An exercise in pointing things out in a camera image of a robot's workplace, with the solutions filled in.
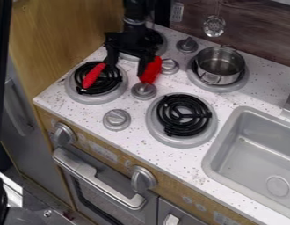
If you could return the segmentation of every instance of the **wooden backsplash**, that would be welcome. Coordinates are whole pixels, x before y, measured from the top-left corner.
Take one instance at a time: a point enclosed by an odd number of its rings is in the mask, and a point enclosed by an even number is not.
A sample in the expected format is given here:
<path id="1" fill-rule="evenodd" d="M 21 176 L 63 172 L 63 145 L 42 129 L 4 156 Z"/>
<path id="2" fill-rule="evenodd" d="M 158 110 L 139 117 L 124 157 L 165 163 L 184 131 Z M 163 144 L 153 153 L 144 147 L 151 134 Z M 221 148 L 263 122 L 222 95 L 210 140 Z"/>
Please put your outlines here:
<path id="1" fill-rule="evenodd" d="M 214 15 L 217 0 L 179 0 L 185 6 L 183 21 L 170 28 L 290 66 L 290 5 L 270 0 L 222 0 L 220 17 L 225 33 L 208 38 L 202 24 Z"/>

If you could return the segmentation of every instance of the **silver sink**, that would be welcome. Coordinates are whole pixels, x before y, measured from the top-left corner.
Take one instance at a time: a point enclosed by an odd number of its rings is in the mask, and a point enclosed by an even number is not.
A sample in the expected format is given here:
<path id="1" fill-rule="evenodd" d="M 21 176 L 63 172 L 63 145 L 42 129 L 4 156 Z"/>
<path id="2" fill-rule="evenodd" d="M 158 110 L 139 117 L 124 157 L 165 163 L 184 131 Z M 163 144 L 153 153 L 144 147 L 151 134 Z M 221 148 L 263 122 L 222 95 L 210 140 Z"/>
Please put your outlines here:
<path id="1" fill-rule="evenodd" d="M 210 178 L 290 218 L 290 123 L 238 107 L 202 167 Z"/>

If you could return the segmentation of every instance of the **silver pot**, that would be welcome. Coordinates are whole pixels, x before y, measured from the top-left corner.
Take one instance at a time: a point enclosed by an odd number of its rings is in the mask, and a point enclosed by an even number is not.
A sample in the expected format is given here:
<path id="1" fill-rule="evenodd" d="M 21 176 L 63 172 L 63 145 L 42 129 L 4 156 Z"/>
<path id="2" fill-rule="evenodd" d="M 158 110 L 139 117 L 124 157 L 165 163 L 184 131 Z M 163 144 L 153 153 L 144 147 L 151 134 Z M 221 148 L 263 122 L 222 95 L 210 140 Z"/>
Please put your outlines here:
<path id="1" fill-rule="evenodd" d="M 196 55 L 192 69 L 204 83 L 229 85 L 244 72 L 245 60 L 233 48 L 208 47 Z"/>

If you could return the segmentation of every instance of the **black coil burner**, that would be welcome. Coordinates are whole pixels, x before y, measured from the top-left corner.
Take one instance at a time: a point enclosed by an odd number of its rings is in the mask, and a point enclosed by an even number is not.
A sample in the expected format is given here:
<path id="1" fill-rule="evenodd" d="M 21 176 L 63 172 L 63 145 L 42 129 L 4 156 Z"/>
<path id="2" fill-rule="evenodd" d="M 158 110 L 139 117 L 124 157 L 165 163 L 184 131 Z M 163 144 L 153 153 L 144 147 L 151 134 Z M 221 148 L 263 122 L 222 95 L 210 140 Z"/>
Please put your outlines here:
<path id="1" fill-rule="evenodd" d="M 122 82 L 122 75 L 119 69 L 106 65 L 105 69 L 101 72 L 101 75 L 98 77 L 96 82 L 90 88 L 84 89 L 82 83 L 85 76 L 99 63 L 102 62 L 87 62 L 75 71 L 74 79 L 76 81 L 76 90 L 78 94 L 104 94 L 113 90 L 119 85 L 120 82 Z"/>
<path id="2" fill-rule="evenodd" d="M 199 99 L 175 94 L 165 96 L 156 107 L 157 118 L 168 136 L 193 136 L 204 131 L 212 113 Z"/>

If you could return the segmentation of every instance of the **drain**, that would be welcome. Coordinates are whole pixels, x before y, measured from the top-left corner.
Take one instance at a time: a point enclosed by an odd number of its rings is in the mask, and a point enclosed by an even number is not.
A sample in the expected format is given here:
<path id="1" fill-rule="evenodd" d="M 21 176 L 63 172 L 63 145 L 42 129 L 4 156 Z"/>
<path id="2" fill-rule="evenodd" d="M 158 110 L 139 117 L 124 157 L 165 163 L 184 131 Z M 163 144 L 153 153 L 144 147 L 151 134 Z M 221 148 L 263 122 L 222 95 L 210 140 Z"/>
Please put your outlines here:
<path id="1" fill-rule="evenodd" d="M 290 192 L 289 183 L 280 176 L 271 176 L 266 181 L 267 190 L 276 197 L 285 197 Z"/>

